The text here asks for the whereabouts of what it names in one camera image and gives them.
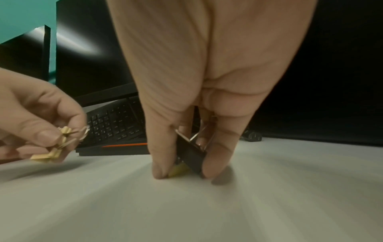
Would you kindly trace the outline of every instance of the wall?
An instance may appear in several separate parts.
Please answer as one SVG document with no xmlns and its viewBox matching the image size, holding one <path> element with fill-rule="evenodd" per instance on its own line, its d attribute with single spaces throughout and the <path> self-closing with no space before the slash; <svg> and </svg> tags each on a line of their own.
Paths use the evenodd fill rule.
<svg viewBox="0 0 383 242">
<path fill-rule="evenodd" d="M 51 28 L 50 73 L 56 70 L 56 1 L 0 0 L 0 43 L 43 25 Z"/>
</svg>

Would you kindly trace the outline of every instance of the black screen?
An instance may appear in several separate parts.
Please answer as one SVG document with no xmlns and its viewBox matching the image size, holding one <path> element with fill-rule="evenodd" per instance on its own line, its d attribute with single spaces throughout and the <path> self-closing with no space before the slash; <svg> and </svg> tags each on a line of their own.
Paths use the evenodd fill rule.
<svg viewBox="0 0 383 242">
<path fill-rule="evenodd" d="M 319 0 L 290 67 L 256 112 L 265 136 L 383 145 L 383 2 Z"/>
<path fill-rule="evenodd" d="M 45 80 L 43 49 L 44 27 L 40 27 L 0 44 L 0 67 Z"/>
<path fill-rule="evenodd" d="M 107 101 L 102 91 L 133 82 L 105 0 L 57 2 L 56 64 L 56 85 L 76 100 Z"/>
</svg>

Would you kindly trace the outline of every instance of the orange strip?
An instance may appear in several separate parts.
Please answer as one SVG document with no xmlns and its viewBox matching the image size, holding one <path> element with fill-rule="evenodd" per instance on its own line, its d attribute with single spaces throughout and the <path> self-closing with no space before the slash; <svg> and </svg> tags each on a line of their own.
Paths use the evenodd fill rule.
<svg viewBox="0 0 383 242">
<path fill-rule="evenodd" d="M 110 146 L 103 146 L 102 148 L 108 148 L 108 147 L 125 147 L 125 146 L 147 146 L 148 143 L 138 143 L 138 144 L 121 144 L 121 145 L 110 145 Z"/>
</svg>

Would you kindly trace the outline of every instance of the table surface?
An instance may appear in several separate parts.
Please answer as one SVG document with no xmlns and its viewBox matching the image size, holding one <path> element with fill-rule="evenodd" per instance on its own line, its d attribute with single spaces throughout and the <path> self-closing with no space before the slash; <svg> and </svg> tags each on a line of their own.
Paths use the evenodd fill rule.
<svg viewBox="0 0 383 242">
<path fill-rule="evenodd" d="M 0 241 L 383 241 L 383 149 L 240 142 L 215 180 L 157 181 L 150 156 L 0 166 Z"/>
</svg>

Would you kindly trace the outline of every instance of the human hand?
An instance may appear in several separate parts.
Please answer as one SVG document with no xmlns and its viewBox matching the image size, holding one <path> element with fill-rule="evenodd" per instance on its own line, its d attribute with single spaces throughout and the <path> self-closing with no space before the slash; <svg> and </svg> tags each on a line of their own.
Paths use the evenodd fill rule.
<svg viewBox="0 0 383 242">
<path fill-rule="evenodd" d="M 58 127 L 76 131 L 87 125 L 80 105 L 48 82 L 0 68 L 0 86 L 0 163 L 48 153 L 63 138 Z M 66 146 L 54 162 L 62 162 L 77 145 Z"/>
<path fill-rule="evenodd" d="M 176 159 L 178 128 L 197 143 L 212 178 L 228 165 L 254 112 L 295 55 L 315 0 L 109 0 L 109 8 L 145 112 L 153 175 Z M 210 124 L 211 116 L 216 123 Z"/>
</svg>

